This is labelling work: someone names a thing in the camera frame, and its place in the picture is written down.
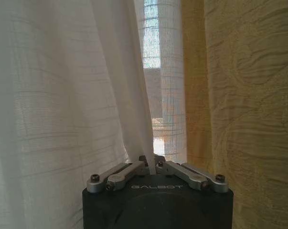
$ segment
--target logo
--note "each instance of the logo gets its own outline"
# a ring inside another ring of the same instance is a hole
[[[183,185],[157,185],[157,186],[147,186],[147,185],[132,185],[132,189],[181,189]]]

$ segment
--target window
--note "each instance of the window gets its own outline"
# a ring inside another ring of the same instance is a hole
[[[160,68],[158,0],[144,0],[144,68]]]

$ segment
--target sheer white curtain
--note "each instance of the sheer white curtain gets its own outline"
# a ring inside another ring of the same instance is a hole
[[[154,152],[186,161],[180,0],[135,0]]]
[[[186,140],[179,1],[136,0],[135,5],[137,12],[149,5],[158,12],[154,66],[147,66],[145,58],[154,57],[143,50],[155,152],[181,161]],[[139,104],[145,105],[141,69],[130,72],[121,61],[129,95],[137,96],[124,103],[117,97],[125,91],[117,91],[119,81],[113,83],[114,59],[101,42],[94,12],[89,0],[0,0],[0,229],[82,228],[81,191],[89,175],[126,161],[125,149],[137,137],[138,151],[128,151],[131,157],[152,151],[144,144],[149,115],[139,114],[134,104],[141,98]],[[149,17],[138,14],[145,45]],[[129,26],[130,32],[134,23]],[[130,59],[119,43],[123,30],[112,28],[117,59]],[[139,77],[132,83],[141,93],[130,87],[132,74]],[[129,124],[124,106],[139,115]],[[138,135],[129,139],[136,118]]]

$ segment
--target metal linkage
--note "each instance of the metal linkage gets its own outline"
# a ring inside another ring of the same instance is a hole
[[[143,161],[136,161],[119,173],[112,174],[107,179],[106,190],[116,191],[125,187],[125,184],[136,175],[137,171],[145,167]]]
[[[172,161],[159,162],[156,165],[156,170],[159,174],[176,175],[187,182],[191,188],[196,190],[204,190],[208,187],[208,180],[205,176],[194,173]]]
[[[208,172],[204,171],[203,169],[197,168],[193,165],[184,163],[181,164],[181,166],[189,171],[192,171],[196,174],[200,174],[207,178],[209,186],[211,189],[213,189],[215,192],[218,193],[225,193],[229,190],[228,183],[225,181],[224,175],[217,174],[216,176],[209,174]]]
[[[90,193],[101,192],[106,186],[107,178],[110,175],[112,175],[116,172],[119,172],[120,170],[122,170],[123,168],[125,168],[127,166],[128,166],[128,164],[126,164],[126,163],[120,163],[117,166],[111,168],[110,170],[104,172],[101,175],[93,174],[90,177],[90,179],[88,179],[86,182],[87,191]]]

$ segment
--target patterned fabric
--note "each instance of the patterned fabric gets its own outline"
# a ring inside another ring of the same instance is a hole
[[[213,170],[235,193],[234,228],[288,229],[288,0],[205,0],[204,19],[209,98],[199,95],[210,106]],[[198,112],[187,120],[208,115]],[[192,123],[188,136],[201,127]]]

